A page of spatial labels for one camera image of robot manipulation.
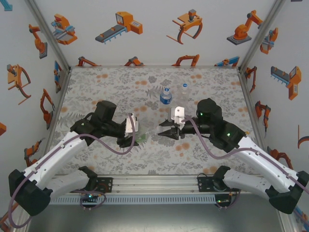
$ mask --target plastic water bottle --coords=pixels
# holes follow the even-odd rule
[[[188,86],[188,84],[184,83],[178,89],[178,96],[177,96],[178,106],[186,108],[188,106],[188,102],[189,102],[189,95],[190,95],[189,86]]]
[[[168,105],[172,101],[172,93],[170,92],[169,88],[164,88],[164,90],[160,94],[160,101],[164,105]]]

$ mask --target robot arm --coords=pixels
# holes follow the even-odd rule
[[[229,167],[221,166],[213,176],[213,184],[217,189],[227,187],[243,189],[269,200],[276,209],[291,214],[303,192],[292,179],[306,186],[309,174],[289,169],[256,145],[246,133],[236,125],[226,122],[222,117],[222,110],[211,99],[201,100],[197,104],[197,117],[184,118],[182,107],[172,108],[171,118],[161,123],[161,127],[169,126],[169,130],[158,135],[178,140],[186,134],[210,134],[209,141],[217,148],[229,154],[217,157],[201,140],[208,154],[214,159],[224,159],[230,155],[246,162],[264,178],[238,173]]]
[[[43,211],[51,199],[73,190],[93,190],[96,187],[97,174],[87,167],[81,167],[70,175],[52,180],[73,156],[90,146],[95,138],[115,137],[120,147],[138,145],[132,137],[129,137],[133,133],[133,126],[135,131],[138,130],[138,121],[134,116],[129,116],[121,124],[113,122],[115,110],[116,105],[109,101],[98,102],[95,112],[78,120],[71,127],[70,132],[44,157],[23,172],[14,170],[10,173],[10,195],[16,194],[15,200],[31,216]]]

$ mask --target table surface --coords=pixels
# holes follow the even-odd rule
[[[117,105],[113,121],[121,123],[131,112],[135,113],[140,125],[154,129],[168,116],[159,100],[161,89],[170,87],[173,96],[176,96],[182,83],[187,83],[191,90],[187,115],[195,116],[198,101],[211,98],[221,106],[226,121],[236,124],[254,139],[236,69],[98,67],[72,70],[52,147],[65,136],[74,122],[93,112],[101,100]],[[127,149],[119,149],[114,138],[104,137],[102,140],[116,150]],[[210,142],[207,144],[216,155],[225,154]],[[76,154],[59,173],[69,174],[84,165],[98,174],[212,174],[221,165],[256,174],[237,158],[211,158],[196,135],[186,135],[176,141],[152,134],[124,156],[93,142],[88,149]]]

